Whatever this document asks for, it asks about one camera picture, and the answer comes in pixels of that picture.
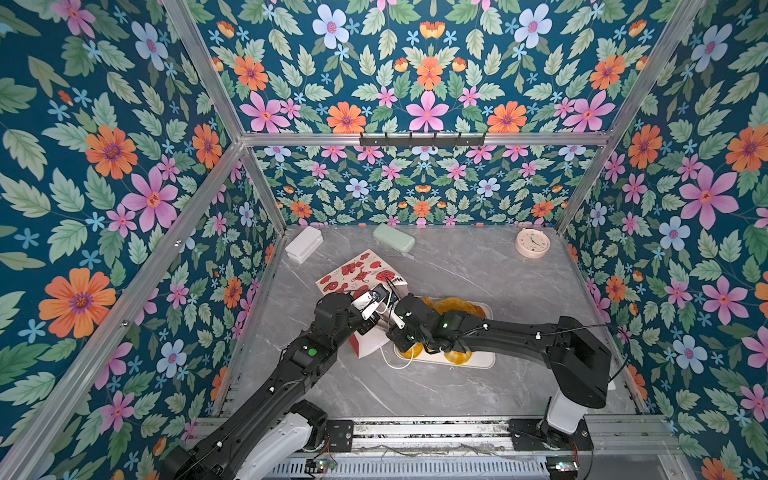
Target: gray marble table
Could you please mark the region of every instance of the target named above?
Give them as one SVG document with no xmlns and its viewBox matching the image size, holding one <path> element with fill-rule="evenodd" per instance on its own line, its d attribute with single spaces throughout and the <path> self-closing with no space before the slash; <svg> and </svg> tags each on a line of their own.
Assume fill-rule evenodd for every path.
<svg viewBox="0 0 768 480">
<path fill-rule="evenodd" d="M 551 251 L 537 260 L 515 250 L 517 227 L 402 231 L 416 238 L 408 255 L 374 240 L 373 227 L 340 227 L 323 229 L 323 244 L 302 265 L 285 255 L 278 259 L 255 341 L 246 346 L 243 374 L 230 392 L 232 407 L 256 391 L 272 372 L 280 350 L 311 323 L 321 296 L 315 281 L 369 248 L 406 278 L 417 296 L 460 296 L 487 303 L 496 320 L 549 323 L 569 315 L 584 324 L 597 322 L 565 245 L 552 229 L 546 230 L 553 240 Z M 291 227 L 288 238 L 299 232 Z M 593 332 L 605 337 L 603 329 Z M 391 344 L 384 351 L 393 365 L 404 363 Z M 599 412 L 635 413 L 625 385 L 621 379 L 616 382 Z M 540 415 L 556 391 L 557 383 L 545 367 L 509 356 L 497 356 L 490 369 L 414 362 L 395 370 L 384 363 L 381 352 L 358 359 L 346 343 L 336 364 L 306 398 L 331 417 Z"/>
</svg>

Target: alarm clock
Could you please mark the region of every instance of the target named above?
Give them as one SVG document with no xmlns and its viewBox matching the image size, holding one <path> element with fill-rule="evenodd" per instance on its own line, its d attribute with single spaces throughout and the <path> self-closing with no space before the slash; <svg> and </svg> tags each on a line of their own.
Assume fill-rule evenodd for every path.
<svg viewBox="0 0 768 480">
<path fill-rule="evenodd" d="M 532 228 L 521 230 L 515 241 L 515 248 L 526 258 L 542 258 L 549 251 L 549 245 L 549 237 Z"/>
</svg>

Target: table surface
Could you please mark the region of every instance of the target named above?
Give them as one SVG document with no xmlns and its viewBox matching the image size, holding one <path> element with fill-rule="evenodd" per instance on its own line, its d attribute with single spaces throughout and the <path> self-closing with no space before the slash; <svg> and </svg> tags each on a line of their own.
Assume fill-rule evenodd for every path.
<svg viewBox="0 0 768 480">
<path fill-rule="evenodd" d="M 524 258 L 515 249 L 517 227 L 416 228 L 400 230 L 416 238 L 403 254 L 373 236 L 373 227 L 325 228 L 323 244 L 303 264 L 283 254 L 255 340 L 245 346 L 243 373 L 228 395 L 238 408 L 269 377 L 280 350 L 313 320 L 321 297 L 315 281 L 367 249 L 373 249 L 409 283 L 416 296 L 459 296 L 487 303 L 494 319 L 519 323 L 553 323 L 560 315 L 583 324 L 598 322 L 591 298 L 576 274 L 565 245 L 554 230 L 541 259 Z M 300 227 L 291 227 L 292 240 Z M 604 329 L 592 329 L 605 342 Z M 403 365 L 392 344 L 384 352 L 393 365 Z M 600 413 L 635 413 L 621 380 L 608 393 Z M 558 386 L 543 365 L 510 356 L 496 356 L 490 369 L 414 362 L 405 369 L 389 368 L 381 352 L 358 359 L 345 343 L 338 360 L 306 397 L 330 417 L 412 415 L 541 415 Z"/>
</svg>

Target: floral wall panel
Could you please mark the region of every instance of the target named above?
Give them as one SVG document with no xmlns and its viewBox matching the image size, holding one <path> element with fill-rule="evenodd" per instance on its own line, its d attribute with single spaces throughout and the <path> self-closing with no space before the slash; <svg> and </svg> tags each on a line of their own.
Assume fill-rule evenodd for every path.
<svg viewBox="0 0 768 480">
<path fill-rule="evenodd" d="M 271 261 L 274 230 L 238 164 L 123 343 L 97 377 L 41 475 L 149 478 L 209 416 Z"/>
<path fill-rule="evenodd" d="M 287 223 L 554 223 L 595 150 L 581 145 L 257 148 Z"/>
<path fill-rule="evenodd" d="M 0 7 L 0 455 L 227 145 L 163 9 L 136 5 Z"/>
<path fill-rule="evenodd" d="M 570 230 L 649 409 L 708 480 L 768 470 L 765 9 L 707 4 Z"/>
<path fill-rule="evenodd" d="M 607 129 L 676 4 L 226 0 L 191 9 L 252 131 L 504 133 Z"/>
</svg>

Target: orange flower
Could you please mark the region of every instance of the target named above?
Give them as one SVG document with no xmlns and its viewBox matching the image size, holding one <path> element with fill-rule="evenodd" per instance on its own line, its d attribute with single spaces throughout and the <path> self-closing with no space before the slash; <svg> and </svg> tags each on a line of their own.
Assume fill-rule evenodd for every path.
<svg viewBox="0 0 768 480">
<path fill-rule="evenodd" d="M 440 84 L 440 75 L 442 67 L 438 65 L 437 58 L 427 57 L 422 60 L 422 64 L 416 69 L 419 76 L 417 82 L 424 87 L 424 90 L 432 90 L 435 85 Z"/>
<path fill-rule="evenodd" d="M 640 396 L 643 397 L 643 400 L 647 399 L 648 391 L 645 389 L 645 379 L 643 376 L 637 373 L 637 369 L 632 365 L 629 365 L 627 370 L 629 370 L 630 375 L 632 375 L 632 379 L 634 380 L 634 384 L 637 386 L 637 390 L 640 392 Z"/>
<path fill-rule="evenodd" d="M 656 161 L 659 154 L 656 152 L 661 148 L 661 130 L 654 125 L 646 125 L 632 137 L 632 145 L 629 147 L 629 163 L 633 167 L 643 169 Z"/>
<path fill-rule="evenodd" d="M 456 57 L 453 59 L 453 63 L 451 63 L 451 68 L 453 68 L 453 71 L 464 71 L 467 69 L 467 61 L 464 58 Z"/>
<path fill-rule="evenodd" d="M 232 38 L 235 36 L 235 27 L 233 27 L 231 23 L 218 22 L 216 25 L 219 27 L 221 34 L 225 37 Z"/>
<path fill-rule="evenodd" d="M 334 105 L 328 110 L 328 126 L 333 127 L 334 134 L 361 134 L 366 118 L 360 113 L 357 105 L 350 107 L 348 103 L 341 101 L 338 107 Z"/>
<path fill-rule="evenodd" d="M 408 70 L 408 61 L 404 58 L 400 58 L 398 61 L 395 62 L 395 70 L 397 71 L 406 71 Z"/>
<path fill-rule="evenodd" d="M 616 55 L 611 55 L 605 61 L 601 61 L 589 77 L 592 80 L 592 88 L 605 90 L 610 87 L 619 81 L 619 75 L 624 73 L 626 67 L 623 55 L 620 55 L 619 58 L 616 58 Z"/>
<path fill-rule="evenodd" d="M 219 163 L 219 157 L 221 157 L 219 135 L 211 130 L 208 124 L 197 125 L 194 128 L 194 134 L 192 146 L 197 149 L 197 159 L 205 164 L 206 168 L 213 168 Z"/>
<path fill-rule="evenodd" d="M 421 218 L 426 217 L 429 215 L 429 209 L 431 207 L 426 202 L 418 202 L 415 207 L 413 207 L 413 213 L 418 215 Z"/>
<path fill-rule="evenodd" d="M 768 125 L 758 125 L 757 129 L 745 128 L 728 145 L 730 153 L 725 161 L 733 165 L 737 172 L 759 170 L 764 161 L 768 161 Z"/>
<path fill-rule="evenodd" d="M 219 398 L 219 390 L 221 389 L 221 384 L 223 383 L 225 376 L 227 376 L 227 367 L 223 366 L 214 377 L 214 389 L 210 391 L 211 402 L 215 402 L 216 399 Z"/>
<path fill-rule="evenodd" d="M 440 38 L 445 33 L 445 23 L 423 22 L 419 25 L 419 31 L 424 38 Z"/>
<path fill-rule="evenodd" d="M 293 205 L 290 206 L 290 211 L 298 218 L 309 218 L 312 216 L 312 209 L 304 202 L 293 202 Z"/>
<path fill-rule="evenodd" d="M 624 281 L 621 278 L 612 276 L 608 280 L 605 292 L 608 294 L 608 298 L 619 303 L 624 299 L 624 294 L 627 292 L 627 286 L 624 285 Z"/>
<path fill-rule="evenodd" d="M 768 282 L 768 272 L 763 274 L 763 279 Z M 760 304 L 760 311 L 768 318 L 768 283 L 758 283 L 755 285 L 755 296 L 758 300 L 765 300 Z"/>
<path fill-rule="evenodd" d="M 544 200 L 539 204 L 535 204 L 533 208 L 531 208 L 531 213 L 534 217 L 545 217 L 551 214 L 553 209 L 554 204 L 549 200 Z"/>
<path fill-rule="evenodd" d="M 736 480 L 736 475 L 717 458 L 704 459 L 701 475 L 707 480 Z"/>
<path fill-rule="evenodd" d="M 240 294 L 243 292 L 243 283 L 236 276 L 230 278 L 227 286 L 224 287 L 224 304 L 229 308 L 237 306 L 240 301 Z"/>
<path fill-rule="evenodd" d="M 272 254 L 275 253 L 275 244 L 272 243 L 266 248 L 266 256 L 264 257 L 264 263 L 267 265 L 272 261 Z"/>
<path fill-rule="evenodd" d="M 46 287 L 45 292 L 53 296 L 40 302 L 40 319 L 54 320 L 48 331 L 64 338 L 74 327 L 76 339 L 89 336 L 94 332 L 94 323 L 101 321 L 109 313 L 106 305 L 114 303 L 114 288 L 107 288 L 109 279 L 102 272 L 94 273 L 87 268 L 69 270 L 69 281 L 57 276 Z"/>
<path fill-rule="evenodd" d="M 574 259 L 574 262 L 578 263 L 578 250 L 576 250 L 576 247 L 569 243 L 568 252 L 571 253 L 571 258 Z"/>
<path fill-rule="evenodd" d="M 237 80 L 254 91 L 266 89 L 266 84 L 270 83 L 270 78 L 264 73 L 264 66 L 261 62 L 253 62 L 253 57 L 237 57 L 235 60 L 235 75 L 239 75 Z"/>
<path fill-rule="evenodd" d="M 525 106 L 518 106 L 518 102 L 510 101 L 505 108 L 504 105 L 499 105 L 493 111 L 493 115 L 488 117 L 488 125 L 491 127 L 488 129 L 492 134 L 509 134 L 520 131 L 520 127 L 525 125 L 528 121 L 528 117 L 523 117 L 528 110 Z"/>
<path fill-rule="evenodd" d="M 58 91 L 58 97 L 61 99 L 61 101 L 63 101 L 64 103 L 66 103 L 70 107 L 74 107 L 74 103 L 72 103 L 72 97 L 70 97 L 67 92 L 65 92 L 63 90 L 59 90 Z"/>
<path fill-rule="evenodd" d="M 645 25 L 648 25 L 648 22 L 645 20 L 638 20 L 633 23 L 632 26 L 629 27 L 629 36 L 637 37 L 643 30 L 645 30 Z"/>
<path fill-rule="evenodd" d="M 96 171 L 105 177 L 110 174 L 115 180 L 120 180 L 124 174 L 133 171 L 131 165 L 138 163 L 134 141 L 125 138 L 125 132 L 115 127 L 114 130 L 106 125 L 98 128 L 98 137 L 90 134 L 85 143 L 90 147 L 85 151 L 85 157 L 96 164 Z"/>
<path fill-rule="evenodd" d="M 152 448 L 152 455 L 158 456 L 165 452 L 165 446 L 168 444 L 168 437 L 163 437 L 160 440 L 157 440 L 157 443 L 154 444 L 154 447 Z"/>
</svg>

